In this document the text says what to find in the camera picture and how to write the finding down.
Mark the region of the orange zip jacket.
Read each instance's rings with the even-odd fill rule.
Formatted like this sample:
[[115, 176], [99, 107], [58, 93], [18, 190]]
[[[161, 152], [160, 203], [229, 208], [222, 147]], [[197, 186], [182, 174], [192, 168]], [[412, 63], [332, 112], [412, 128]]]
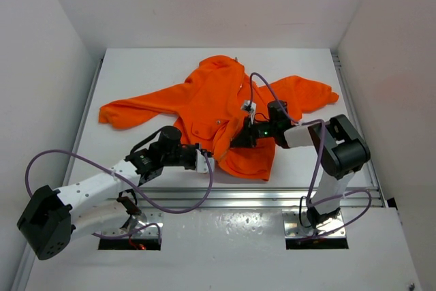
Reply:
[[250, 99], [262, 115], [267, 114], [269, 102], [285, 101], [291, 118], [299, 121], [304, 113], [336, 103], [339, 95], [329, 85], [300, 76], [259, 87], [249, 81], [242, 64], [219, 55], [201, 61], [181, 84], [103, 105], [98, 121], [129, 129], [159, 114], [175, 114], [174, 126], [181, 130], [182, 142], [201, 144], [213, 153], [218, 167], [234, 177], [268, 181], [276, 150], [272, 138], [251, 149], [230, 148], [247, 116], [243, 102]]

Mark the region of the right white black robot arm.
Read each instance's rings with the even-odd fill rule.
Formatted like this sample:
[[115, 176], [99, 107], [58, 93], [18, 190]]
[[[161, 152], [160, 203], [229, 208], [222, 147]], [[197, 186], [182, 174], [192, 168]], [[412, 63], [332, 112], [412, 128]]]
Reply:
[[317, 152], [313, 178], [319, 169], [322, 177], [314, 192], [314, 182], [306, 196], [307, 228], [316, 228], [340, 211], [339, 198], [345, 195], [347, 185], [354, 174], [361, 170], [370, 158], [366, 142], [349, 119], [337, 115], [329, 121], [296, 123], [291, 120], [285, 101], [272, 101], [267, 105], [268, 118], [257, 122], [246, 117], [243, 127], [230, 143], [232, 148], [253, 148], [258, 140], [272, 138], [283, 149], [312, 146]]

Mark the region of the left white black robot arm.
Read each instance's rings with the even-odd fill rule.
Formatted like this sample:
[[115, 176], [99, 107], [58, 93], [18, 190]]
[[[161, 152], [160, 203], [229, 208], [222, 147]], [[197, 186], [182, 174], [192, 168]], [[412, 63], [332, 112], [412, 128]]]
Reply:
[[17, 227], [39, 260], [48, 260], [82, 236], [94, 234], [104, 239], [102, 231], [120, 225], [123, 234], [117, 240], [139, 232], [134, 223], [142, 211], [137, 196], [165, 213], [184, 211], [167, 209], [151, 200], [140, 186], [162, 174], [165, 167], [180, 167], [212, 176], [215, 160], [201, 144], [183, 144], [182, 133], [174, 126], [164, 126], [132, 147], [128, 155], [111, 168], [105, 168], [80, 155], [67, 155], [84, 161], [101, 172], [64, 187], [44, 185], [32, 190], [30, 168], [25, 171], [25, 186], [30, 201]]

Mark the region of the white front cover panel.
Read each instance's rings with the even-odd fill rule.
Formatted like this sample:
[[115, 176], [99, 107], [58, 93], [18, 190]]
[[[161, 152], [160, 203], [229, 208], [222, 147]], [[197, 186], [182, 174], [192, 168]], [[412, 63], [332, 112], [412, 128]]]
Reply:
[[158, 251], [100, 250], [88, 236], [36, 260], [28, 290], [420, 290], [394, 209], [371, 209], [346, 249], [288, 249], [280, 211], [163, 219]]

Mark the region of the aluminium extrusion rail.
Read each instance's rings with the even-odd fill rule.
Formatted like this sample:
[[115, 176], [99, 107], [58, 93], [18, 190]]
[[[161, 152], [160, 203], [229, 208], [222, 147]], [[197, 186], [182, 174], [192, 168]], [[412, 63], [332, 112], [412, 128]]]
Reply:
[[[199, 202], [206, 188], [142, 188], [142, 191], [158, 205], [170, 209], [188, 208]], [[377, 189], [371, 189], [372, 207], [385, 207], [384, 199]], [[202, 209], [263, 209], [296, 208], [300, 198], [307, 195], [306, 189], [260, 189], [260, 188], [221, 188], [214, 187], [208, 198], [202, 203]], [[97, 200], [92, 206], [101, 206], [116, 199], [108, 196]], [[137, 194], [138, 205], [152, 207], [141, 195]], [[368, 196], [358, 192], [341, 200], [342, 207], [365, 207]]]

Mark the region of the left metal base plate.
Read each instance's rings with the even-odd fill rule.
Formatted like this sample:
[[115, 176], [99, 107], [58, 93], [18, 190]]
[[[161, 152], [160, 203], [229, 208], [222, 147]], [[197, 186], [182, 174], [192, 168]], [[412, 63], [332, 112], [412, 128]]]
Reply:
[[132, 215], [121, 227], [123, 233], [130, 233], [133, 239], [158, 239], [163, 223], [159, 215], [145, 213]]

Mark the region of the metal base plate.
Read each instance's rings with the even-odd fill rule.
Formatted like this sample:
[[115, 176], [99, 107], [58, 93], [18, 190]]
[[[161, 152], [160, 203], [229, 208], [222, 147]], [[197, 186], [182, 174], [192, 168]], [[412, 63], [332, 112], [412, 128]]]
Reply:
[[310, 236], [320, 236], [321, 238], [346, 237], [343, 216], [340, 211], [338, 215], [317, 224], [315, 228], [309, 225], [305, 211], [301, 213], [301, 219], [299, 219], [298, 209], [283, 210], [282, 217], [285, 236], [289, 239], [302, 239]]
[[158, 239], [163, 223], [159, 215], [145, 213], [132, 215], [121, 227], [123, 233], [130, 233], [133, 239]]

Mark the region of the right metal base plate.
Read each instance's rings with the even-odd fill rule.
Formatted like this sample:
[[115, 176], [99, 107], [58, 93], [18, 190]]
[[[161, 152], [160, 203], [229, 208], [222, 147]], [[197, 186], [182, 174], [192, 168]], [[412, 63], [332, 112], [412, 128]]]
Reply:
[[315, 228], [309, 225], [305, 211], [301, 213], [301, 219], [299, 219], [298, 209], [283, 210], [282, 217], [285, 236], [289, 239], [302, 239], [310, 236], [320, 236], [321, 238], [346, 237], [343, 216], [340, 211], [338, 215], [317, 224]]

